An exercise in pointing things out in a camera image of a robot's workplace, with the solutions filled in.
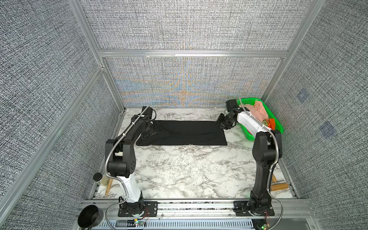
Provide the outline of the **black t-shirt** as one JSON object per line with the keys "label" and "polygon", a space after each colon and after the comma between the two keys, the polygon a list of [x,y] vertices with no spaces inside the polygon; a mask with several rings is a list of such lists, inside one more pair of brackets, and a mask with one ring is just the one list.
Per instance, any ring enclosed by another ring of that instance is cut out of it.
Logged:
{"label": "black t-shirt", "polygon": [[154,121],[156,130],[145,131],[138,146],[227,146],[224,130],[215,121]]}

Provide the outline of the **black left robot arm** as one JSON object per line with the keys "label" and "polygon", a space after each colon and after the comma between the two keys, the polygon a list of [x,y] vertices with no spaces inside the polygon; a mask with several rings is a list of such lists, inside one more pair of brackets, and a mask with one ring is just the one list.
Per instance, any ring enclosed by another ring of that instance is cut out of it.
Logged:
{"label": "black left robot arm", "polygon": [[122,134],[105,143],[104,173],[117,181],[123,192],[119,208],[124,214],[141,216],[145,212],[143,194],[134,175],[137,165],[134,145],[142,134],[150,136],[160,131],[156,117],[152,116],[155,113],[150,106],[144,106],[140,114],[132,117]]}

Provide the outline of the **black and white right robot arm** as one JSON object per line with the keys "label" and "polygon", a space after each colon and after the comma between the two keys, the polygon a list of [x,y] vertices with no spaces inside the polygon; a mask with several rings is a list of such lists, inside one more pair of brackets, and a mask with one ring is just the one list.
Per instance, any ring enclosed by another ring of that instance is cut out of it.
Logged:
{"label": "black and white right robot arm", "polygon": [[271,180],[282,156],[281,133],[264,125],[236,99],[226,102],[226,110],[227,113],[221,113],[216,121],[221,128],[228,130],[241,124],[255,138],[252,149],[256,161],[255,184],[245,211],[254,216],[264,214],[271,208],[274,199],[271,194]]}

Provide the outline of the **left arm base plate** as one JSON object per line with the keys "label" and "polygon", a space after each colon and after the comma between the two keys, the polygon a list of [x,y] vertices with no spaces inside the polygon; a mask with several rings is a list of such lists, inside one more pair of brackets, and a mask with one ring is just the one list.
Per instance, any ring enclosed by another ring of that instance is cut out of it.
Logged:
{"label": "left arm base plate", "polygon": [[142,218],[144,216],[156,217],[158,212],[158,202],[144,201],[136,203],[123,203],[119,206],[118,217]]}

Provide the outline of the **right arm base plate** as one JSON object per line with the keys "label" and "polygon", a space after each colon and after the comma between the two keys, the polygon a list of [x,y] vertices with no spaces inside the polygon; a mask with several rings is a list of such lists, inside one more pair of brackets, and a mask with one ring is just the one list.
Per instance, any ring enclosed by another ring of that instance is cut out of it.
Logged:
{"label": "right arm base plate", "polygon": [[261,204],[249,200],[240,200],[233,202],[233,211],[237,217],[265,217],[266,214],[275,216],[271,203]]}

